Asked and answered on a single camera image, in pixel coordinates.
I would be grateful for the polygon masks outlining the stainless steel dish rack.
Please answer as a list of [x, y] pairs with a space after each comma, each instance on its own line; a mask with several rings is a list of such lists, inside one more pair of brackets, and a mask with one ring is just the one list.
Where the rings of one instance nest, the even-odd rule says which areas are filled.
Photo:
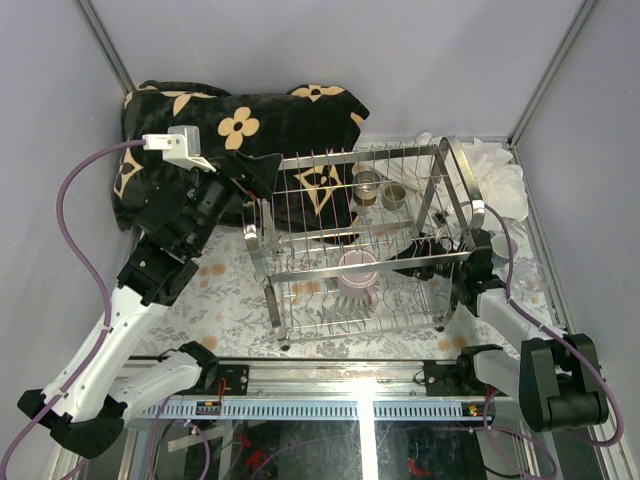
[[243, 207], [246, 246], [282, 349], [443, 330], [492, 274], [485, 202], [462, 143], [284, 159]]

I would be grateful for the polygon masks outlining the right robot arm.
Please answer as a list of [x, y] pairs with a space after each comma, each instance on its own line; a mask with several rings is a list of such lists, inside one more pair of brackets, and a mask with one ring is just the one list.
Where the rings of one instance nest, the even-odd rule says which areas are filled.
[[495, 344], [468, 346], [453, 366], [437, 377], [433, 391], [479, 395], [489, 388], [515, 400], [536, 432], [582, 428], [604, 423], [609, 406], [594, 342], [584, 334], [544, 326], [523, 308], [511, 305], [505, 282], [495, 274], [490, 234], [474, 233], [475, 249], [467, 260], [412, 266], [404, 276], [428, 280], [435, 275], [452, 282], [451, 304], [463, 305], [497, 330], [516, 350], [512, 357]]

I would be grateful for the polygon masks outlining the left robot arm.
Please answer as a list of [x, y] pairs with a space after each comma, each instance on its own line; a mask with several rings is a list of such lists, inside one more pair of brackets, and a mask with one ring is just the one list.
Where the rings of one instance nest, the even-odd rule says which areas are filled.
[[150, 189], [136, 219], [143, 237], [117, 277], [101, 285], [102, 317], [63, 371], [45, 388], [27, 390], [18, 408], [47, 428], [61, 447], [85, 459], [102, 455], [129, 421], [166, 397], [212, 392], [218, 358], [187, 342], [145, 373], [117, 376], [150, 324], [163, 316], [195, 276], [195, 262], [234, 197], [272, 195], [280, 154], [240, 152], [189, 165], [186, 177]]

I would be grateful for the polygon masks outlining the pink mug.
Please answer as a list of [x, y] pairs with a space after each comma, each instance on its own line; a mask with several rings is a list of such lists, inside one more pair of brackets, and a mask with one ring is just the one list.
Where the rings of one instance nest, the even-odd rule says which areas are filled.
[[[352, 250], [343, 254], [338, 262], [339, 267], [355, 267], [373, 264], [376, 257], [366, 250]], [[337, 278], [337, 285], [341, 295], [349, 300], [363, 302], [366, 306], [376, 308], [379, 303], [377, 292], [379, 272], [345, 271]]]

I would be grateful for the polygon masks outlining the grey textured coffee mug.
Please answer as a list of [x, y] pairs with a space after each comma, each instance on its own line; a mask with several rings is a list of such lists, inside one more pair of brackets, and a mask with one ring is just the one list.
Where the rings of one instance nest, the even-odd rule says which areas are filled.
[[496, 234], [491, 238], [491, 248], [492, 260], [499, 265], [507, 263], [518, 252], [517, 242], [504, 233]]

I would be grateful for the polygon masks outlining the olive beige mug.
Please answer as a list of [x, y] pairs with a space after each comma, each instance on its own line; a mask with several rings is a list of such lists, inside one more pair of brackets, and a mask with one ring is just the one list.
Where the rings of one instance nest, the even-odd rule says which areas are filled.
[[381, 195], [381, 202], [385, 209], [395, 211], [405, 204], [406, 190], [396, 182], [388, 183]]

